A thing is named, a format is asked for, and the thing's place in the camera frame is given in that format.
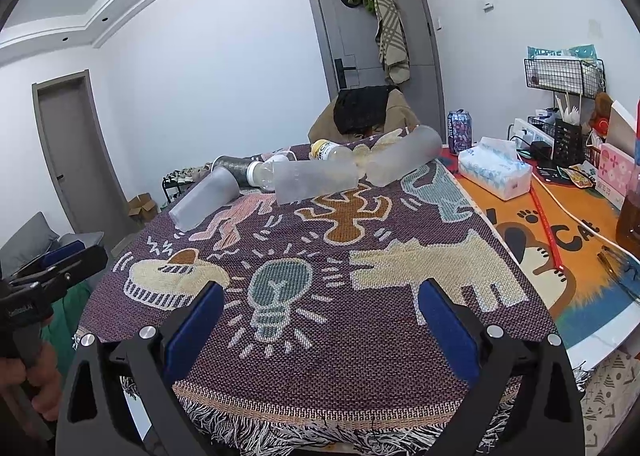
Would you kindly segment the person's left hand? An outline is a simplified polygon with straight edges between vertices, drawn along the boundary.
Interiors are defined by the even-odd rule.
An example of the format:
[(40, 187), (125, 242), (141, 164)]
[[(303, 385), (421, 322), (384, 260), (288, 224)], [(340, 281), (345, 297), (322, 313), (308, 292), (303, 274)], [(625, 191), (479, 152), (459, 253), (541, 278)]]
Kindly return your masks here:
[(1, 391), (19, 386), (27, 381), (38, 389), (32, 399), (32, 407), (47, 421), (58, 419), (62, 398), (62, 376), (58, 371), (58, 357), (50, 342), (43, 340), (37, 361), (26, 368), (17, 358), (0, 360)]

